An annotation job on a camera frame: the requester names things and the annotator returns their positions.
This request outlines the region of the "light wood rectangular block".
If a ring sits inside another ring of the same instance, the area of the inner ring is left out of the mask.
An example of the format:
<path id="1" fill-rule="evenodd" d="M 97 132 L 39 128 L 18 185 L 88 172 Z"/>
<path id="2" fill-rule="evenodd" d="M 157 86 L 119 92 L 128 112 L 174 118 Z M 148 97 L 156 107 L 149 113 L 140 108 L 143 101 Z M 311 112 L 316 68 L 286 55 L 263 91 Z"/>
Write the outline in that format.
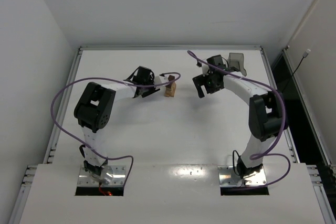
<path id="1" fill-rule="evenodd" d="M 173 92 L 173 91 L 175 91 L 175 89 L 176 89 L 176 84 L 175 83 L 167 85 L 165 87 L 165 91 L 166 92 Z"/>

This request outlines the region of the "dark half-round wood block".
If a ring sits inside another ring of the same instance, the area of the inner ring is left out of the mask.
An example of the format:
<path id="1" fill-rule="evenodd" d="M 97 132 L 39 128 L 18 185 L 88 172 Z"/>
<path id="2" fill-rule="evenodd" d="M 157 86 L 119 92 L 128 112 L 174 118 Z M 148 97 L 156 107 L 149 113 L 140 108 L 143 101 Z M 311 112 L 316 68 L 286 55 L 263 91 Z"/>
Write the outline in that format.
<path id="1" fill-rule="evenodd" d="M 175 79 L 175 77 L 173 75 L 169 75 L 169 77 L 168 77 L 169 81 L 173 81 L 174 79 Z"/>

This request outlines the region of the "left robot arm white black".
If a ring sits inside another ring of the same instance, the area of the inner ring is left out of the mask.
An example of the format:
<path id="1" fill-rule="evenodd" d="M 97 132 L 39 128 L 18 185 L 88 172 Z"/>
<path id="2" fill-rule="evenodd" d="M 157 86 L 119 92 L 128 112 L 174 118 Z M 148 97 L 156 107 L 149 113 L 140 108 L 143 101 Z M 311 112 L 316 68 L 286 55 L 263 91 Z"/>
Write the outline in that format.
<path id="1" fill-rule="evenodd" d="M 158 84 L 166 80 L 164 75 L 155 76 L 151 69 L 140 66 L 124 79 L 124 83 L 87 84 L 75 107 L 74 116 L 84 135 L 84 143 L 80 147 L 85 159 L 83 166 L 95 180 L 102 182 L 112 176 L 103 147 L 102 129 L 110 120 L 113 105 L 122 99 L 152 95 L 160 90 Z"/>

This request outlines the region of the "plain light wood plank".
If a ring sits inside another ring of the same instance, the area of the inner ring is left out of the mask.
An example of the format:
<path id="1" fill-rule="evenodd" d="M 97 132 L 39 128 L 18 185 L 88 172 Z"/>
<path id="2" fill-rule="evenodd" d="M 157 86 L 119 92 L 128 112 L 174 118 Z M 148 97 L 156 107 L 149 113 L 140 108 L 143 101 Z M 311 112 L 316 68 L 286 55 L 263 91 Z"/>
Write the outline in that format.
<path id="1" fill-rule="evenodd" d="M 176 86 L 173 86 L 171 90 L 171 97 L 174 97 L 175 93 L 176 93 Z"/>

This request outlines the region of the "printed light wood plank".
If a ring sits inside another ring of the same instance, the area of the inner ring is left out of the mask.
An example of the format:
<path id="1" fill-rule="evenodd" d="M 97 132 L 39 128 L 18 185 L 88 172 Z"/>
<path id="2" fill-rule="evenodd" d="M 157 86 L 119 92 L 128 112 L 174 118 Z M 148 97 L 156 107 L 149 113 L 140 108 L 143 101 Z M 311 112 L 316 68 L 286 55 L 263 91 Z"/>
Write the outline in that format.
<path id="1" fill-rule="evenodd" d="M 165 97 L 174 97 L 174 95 L 171 92 L 165 92 Z"/>

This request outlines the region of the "smoky transparent plastic bin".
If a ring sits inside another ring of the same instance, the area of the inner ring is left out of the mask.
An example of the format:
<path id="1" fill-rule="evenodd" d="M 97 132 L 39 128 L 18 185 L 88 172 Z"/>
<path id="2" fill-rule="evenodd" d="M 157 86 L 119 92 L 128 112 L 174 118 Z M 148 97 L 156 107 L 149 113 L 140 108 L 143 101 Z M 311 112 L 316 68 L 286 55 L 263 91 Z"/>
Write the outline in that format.
<path id="1" fill-rule="evenodd" d="M 237 71 L 241 72 L 244 77 L 247 76 L 247 71 L 244 67 L 243 53 L 230 52 L 228 57 L 228 63 L 230 68 L 236 68 Z"/>

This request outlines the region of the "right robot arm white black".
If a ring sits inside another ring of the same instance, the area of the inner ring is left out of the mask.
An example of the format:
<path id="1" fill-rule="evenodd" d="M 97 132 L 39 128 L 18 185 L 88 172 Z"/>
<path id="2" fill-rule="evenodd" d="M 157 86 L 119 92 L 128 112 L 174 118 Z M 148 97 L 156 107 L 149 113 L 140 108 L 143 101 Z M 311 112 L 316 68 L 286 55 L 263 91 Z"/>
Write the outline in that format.
<path id="1" fill-rule="evenodd" d="M 265 83 L 248 78 L 240 60 L 223 62 L 221 55 L 202 60 L 192 51 L 188 54 L 196 59 L 197 66 L 202 70 L 202 74 L 193 78 L 200 98 L 226 89 L 248 105 L 250 139 L 233 166 L 233 172 L 243 179 L 260 171 L 263 158 L 271 154 L 288 126 L 281 93 Z"/>

